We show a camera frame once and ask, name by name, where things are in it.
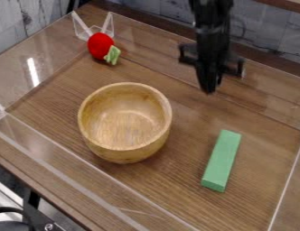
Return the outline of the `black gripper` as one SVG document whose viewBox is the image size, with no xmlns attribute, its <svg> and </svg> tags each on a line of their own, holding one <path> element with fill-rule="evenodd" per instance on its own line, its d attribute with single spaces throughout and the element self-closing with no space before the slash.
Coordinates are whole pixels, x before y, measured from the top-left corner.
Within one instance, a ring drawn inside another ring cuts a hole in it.
<svg viewBox="0 0 300 231">
<path fill-rule="evenodd" d="M 208 94 L 216 92 L 225 74 L 244 76 L 244 58 L 230 50 L 229 27 L 196 28 L 196 42 L 178 48 L 180 62 L 194 67 L 200 88 Z"/>
</svg>

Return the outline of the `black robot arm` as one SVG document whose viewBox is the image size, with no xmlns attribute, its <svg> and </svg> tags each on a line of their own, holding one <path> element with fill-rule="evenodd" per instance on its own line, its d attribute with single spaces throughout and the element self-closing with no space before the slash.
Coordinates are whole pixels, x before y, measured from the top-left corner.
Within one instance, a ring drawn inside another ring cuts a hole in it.
<svg viewBox="0 0 300 231">
<path fill-rule="evenodd" d="M 196 43 L 181 43 L 180 62 L 194 66 L 200 88 L 212 94 L 222 77 L 244 77 L 245 59 L 232 51 L 233 0 L 189 0 Z"/>
</svg>

